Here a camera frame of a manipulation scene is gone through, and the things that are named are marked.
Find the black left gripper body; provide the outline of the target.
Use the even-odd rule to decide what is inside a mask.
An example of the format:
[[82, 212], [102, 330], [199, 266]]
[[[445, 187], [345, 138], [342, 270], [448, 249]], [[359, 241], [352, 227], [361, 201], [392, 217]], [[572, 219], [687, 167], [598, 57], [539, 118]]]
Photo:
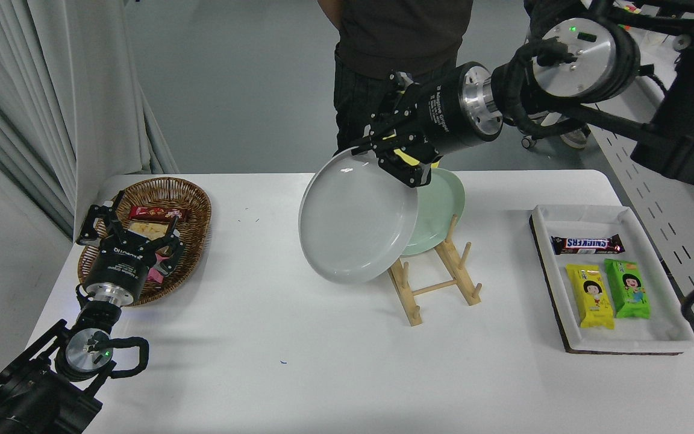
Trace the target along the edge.
[[120, 241], [115, 236], [105, 237], [85, 277], [86, 293], [93, 300], [113, 304], [138, 302], [149, 270], [157, 263], [156, 252], [165, 245], [165, 238], [131, 236]]

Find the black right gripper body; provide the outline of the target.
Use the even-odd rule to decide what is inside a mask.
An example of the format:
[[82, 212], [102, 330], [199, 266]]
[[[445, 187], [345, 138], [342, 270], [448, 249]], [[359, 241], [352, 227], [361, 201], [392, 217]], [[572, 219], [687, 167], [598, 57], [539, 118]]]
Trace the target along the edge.
[[412, 144], [413, 159], [440, 159], [452, 152], [486, 141], [465, 103], [466, 74], [474, 67], [469, 61], [437, 80], [422, 83], [416, 101], [418, 138]]

